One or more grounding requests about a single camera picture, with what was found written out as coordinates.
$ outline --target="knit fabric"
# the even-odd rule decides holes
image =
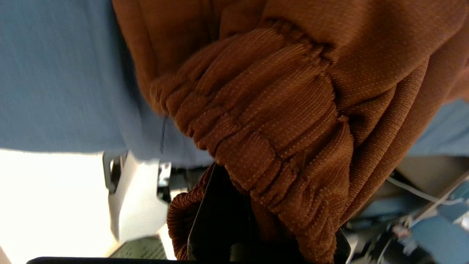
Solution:
[[[333,261],[335,232],[403,158],[469,54],[463,0],[113,4],[149,105],[226,167],[261,230],[279,219],[319,264]],[[170,206],[179,258],[188,224],[178,219],[194,214],[201,189]]]

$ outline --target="gathered fabric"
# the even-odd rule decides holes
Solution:
[[[293,238],[319,264],[333,262],[336,231],[461,86],[469,58],[464,0],[113,6],[148,104],[226,167],[264,239]],[[170,205],[179,259],[204,179]]]

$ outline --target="brown fabric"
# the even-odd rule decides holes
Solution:
[[[402,159],[469,55],[463,0],[113,4],[149,105],[249,192],[261,230],[281,223],[280,236],[292,233],[320,264],[332,262],[335,232]],[[172,210],[192,214],[202,196],[196,188],[170,206],[175,244],[187,230],[172,225]],[[183,258],[183,246],[175,251]]]

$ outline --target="white cable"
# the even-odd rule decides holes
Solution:
[[[460,203],[460,202],[463,202],[464,199],[460,198],[460,199],[456,199],[456,200],[443,200],[441,201],[441,199],[438,199],[436,197],[433,197],[431,195],[428,195],[424,192],[421,192],[403,182],[400,182],[392,177],[388,177],[387,178],[387,181],[389,181],[390,183],[396,185],[397,187],[401,187],[402,189],[405,189],[405,190],[408,190],[409,192],[419,196],[419,197],[422,197],[424,198],[425,200],[428,200],[428,201],[431,201],[431,202],[434,202],[434,203],[437,203],[437,204],[444,204],[444,205],[454,205],[454,204],[457,204],[457,203]]]

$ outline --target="cable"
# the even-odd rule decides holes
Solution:
[[[464,199],[462,199],[462,198],[459,198],[459,199],[456,199],[456,200],[443,200],[443,201],[441,201],[441,199],[439,199],[439,198],[436,198],[436,197],[428,195],[424,192],[421,192],[421,191],[419,191],[419,190],[417,190],[417,189],[415,189],[415,188],[413,188],[413,187],[411,187],[411,186],[409,186],[409,185],[407,185],[403,182],[400,182],[400,181],[398,181],[398,180],[396,180],[392,177],[388,177],[386,180],[389,181],[390,183],[396,185],[397,187],[405,189],[405,190],[407,190],[407,191],[409,191],[409,192],[411,192],[411,193],[413,193],[413,194],[415,194],[415,195],[417,195],[421,198],[424,198],[425,200],[428,200],[428,201],[431,201],[431,202],[434,202],[434,203],[437,203],[437,204],[454,205],[454,204],[457,204],[457,203],[460,203],[460,202],[464,201]]]

